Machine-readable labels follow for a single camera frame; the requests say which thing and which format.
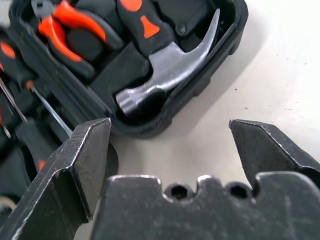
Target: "black screwdriver handle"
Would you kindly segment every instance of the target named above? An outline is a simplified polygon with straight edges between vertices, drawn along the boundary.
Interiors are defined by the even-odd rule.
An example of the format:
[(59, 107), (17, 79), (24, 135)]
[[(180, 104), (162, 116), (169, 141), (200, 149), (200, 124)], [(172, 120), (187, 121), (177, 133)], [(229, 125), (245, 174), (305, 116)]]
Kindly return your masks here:
[(46, 130), (36, 125), (33, 119), (23, 122), (15, 134), (29, 149), (38, 172), (44, 166), (47, 158), (59, 147)]
[(28, 160), (19, 147), (9, 151), (0, 164), (0, 195), (20, 199), (31, 181), (28, 175)]
[(117, 9), (146, 57), (177, 41), (173, 29), (160, 19), (151, 0), (117, 0)]
[(21, 89), (25, 88), (27, 81), (35, 77), (23, 62), (20, 52), (4, 39), (0, 39), (0, 69), (16, 81)]

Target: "hammer claw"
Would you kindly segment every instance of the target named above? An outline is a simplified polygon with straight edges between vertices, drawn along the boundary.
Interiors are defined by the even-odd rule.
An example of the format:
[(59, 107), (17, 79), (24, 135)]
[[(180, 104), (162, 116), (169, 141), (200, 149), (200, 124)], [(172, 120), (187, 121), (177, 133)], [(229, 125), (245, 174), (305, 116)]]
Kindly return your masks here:
[(116, 101), (124, 114), (132, 115), (155, 93), (174, 89), (199, 68), (217, 35), (219, 17), (220, 9), (217, 9), (205, 37), (192, 51), (184, 52), (175, 42), (171, 42), (165, 48), (149, 55), (153, 68), (152, 77), (145, 84), (125, 89), (116, 95)]

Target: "metal jaw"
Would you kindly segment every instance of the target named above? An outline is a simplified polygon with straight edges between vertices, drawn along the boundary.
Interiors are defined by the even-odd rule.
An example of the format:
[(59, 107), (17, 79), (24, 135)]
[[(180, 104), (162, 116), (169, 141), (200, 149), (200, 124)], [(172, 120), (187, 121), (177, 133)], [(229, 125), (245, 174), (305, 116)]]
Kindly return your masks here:
[(116, 101), (126, 115), (135, 112), (143, 101), (158, 91), (168, 92), (192, 75), (206, 59), (218, 32), (220, 9), (212, 18), (202, 42), (192, 51), (184, 52), (175, 43), (149, 56), (153, 68), (151, 79), (142, 86), (125, 89), (116, 95)]
[(110, 129), (109, 118), (75, 128), (0, 229), (2, 240), (74, 239), (79, 226), (92, 219), (100, 197)]
[(196, 192), (163, 191), (157, 177), (114, 176), (91, 239), (318, 239), (320, 164), (273, 125), (233, 120), (230, 129), (252, 188), (205, 175)]

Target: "black tool case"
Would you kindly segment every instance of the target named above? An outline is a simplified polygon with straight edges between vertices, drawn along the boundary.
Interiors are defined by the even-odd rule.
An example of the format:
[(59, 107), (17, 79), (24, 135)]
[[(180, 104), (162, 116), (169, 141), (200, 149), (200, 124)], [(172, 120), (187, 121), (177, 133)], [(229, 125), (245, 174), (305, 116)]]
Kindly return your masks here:
[[(201, 38), (208, 29), (215, 10), (219, 8), (220, 25), (217, 41), (195, 74), (178, 85), (169, 95), (160, 96), (159, 100), (154, 101), (152, 106), (143, 115), (134, 119), (127, 118), (117, 109), (117, 105), (114, 102), (116, 92), (108, 92), (111, 87), (117, 89), (115, 85), (119, 85), (121, 81), (126, 81), (121, 76), (125, 78), (126, 70), (130, 71), (131, 66), (131, 64), (127, 64), (126, 66), (118, 67), (119, 70), (115, 70), (117, 66), (113, 66), (112, 61), (121, 52), (125, 50), (130, 52), (135, 48), (134, 41), (132, 42), (131, 38), (128, 37), (128, 33), (123, 29), (123, 25), (120, 24), (119, 26), (115, 23), (114, 16), (109, 14), (104, 16), (104, 19), (109, 21), (110, 25), (125, 39), (125, 50), (122, 49), (118, 52), (113, 51), (108, 53), (108, 57), (102, 59), (96, 65), (97, 73), (95, 78), (90, 81), (73, 73), (65, 65), (56, 60), (49, 51), (46, 40), (38, 33), (39, 20), (34, 14), (30, 0), (15, 0), (13, 2), (9, 11), (9, 18), (13, 29), (11, 37), (19, 47), (27, 65), (41, 76), (52, 94), (59, 99), (64, 108), (67, 108), (71, 112), (75, 122), (82, 123), (88, 120), (110, 117), (112, 121), (111, 131), (116, 135), (134, 138), (152, 137), (167, 128), (171, 124), (172, 118), (191, 98), (200, 95), (210, 83), (211, 76), (226, 57), (232, 55), (237, 50), (248, 18), (248, 8), (244, 0), (189, 0), (184, 1), (185, 4), (181, 7), (181, 11), (184, 9), (186, 11), (193, 10), (191, 7), (188, 8), (188, 2), (192, 4), (202, 2), (202, 8), (193, 11), (193, 18), (190, 17), (188, 19), (185, 27), (180, 27), (179, 11), (174, 9), (179, 6), (176, 6), (177, 4), (172, 2), (175, 1), (163, 0), (161, 4), (158, 3), (157, 9), (160, 12), (162, 11), (163, 14), (161, 16), (164, 19), (166, 19), (166, 16), (172, 16), (173, 12), (178, 14), (171, 18), (176, 25), (170, 22), (170, 20), (168, 22), (175, 29), (176, 33), (179, 34), (179, 46), (185, 52), (192, 50), (198, 45), (199, 40), (201, 41)], [(201, 16), (197, 15), (201, 15), (203, 12), (206, 12), (206, 16), (202, 16), (201, 18)], [(110, 76), (116, 75), (118, 81), (114, 81), (115, 83), (112, 83), (111, 86), (108, 79), (105, 79), (105, 82), (99, 79), (100, 83), (96, 84), (95, 81), (98, 81), (99, 77), (101, 78), (99, 75), (104, 71), (105, 66), (108, 65), (111, 68), (109, 69), (111, 73), (106, 76), (110, 79)], [(150, 77), (152, 70), (149, 73), (144, 72), (143, 74), (145, 75), (144, 80), (138, 79), (135, 82), (127, 83), (129, 87), (132, 87), (132, 85), (135, 87), (139, 86), (142, 81)]]

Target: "orange handle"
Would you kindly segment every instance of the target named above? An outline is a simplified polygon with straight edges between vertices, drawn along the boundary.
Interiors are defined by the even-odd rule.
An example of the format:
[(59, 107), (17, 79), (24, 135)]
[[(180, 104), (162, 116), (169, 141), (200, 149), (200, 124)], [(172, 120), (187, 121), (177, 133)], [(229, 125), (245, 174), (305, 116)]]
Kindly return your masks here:
[(63, 0), (56, 7), (53, 16), (69, 28), (84, 28), (95, 33), (102, 41), (107, 40), (104, 29), (96, 21), (84, 13), (76, 11), (66, 0)]
[(159, 17), (152, 0), (117, 0), (117, 10), (144, 56), (177, 41), (171, 26)]
[(82, 58), (72, 52), (66, 43), (66, 33), (62, 26), (49, 16), (42, 20), (38, 26), (39, 32), (52, 41), (52, 44), (58, 49), (59, 52), (64, 54), (74, 62), (80, 62)]

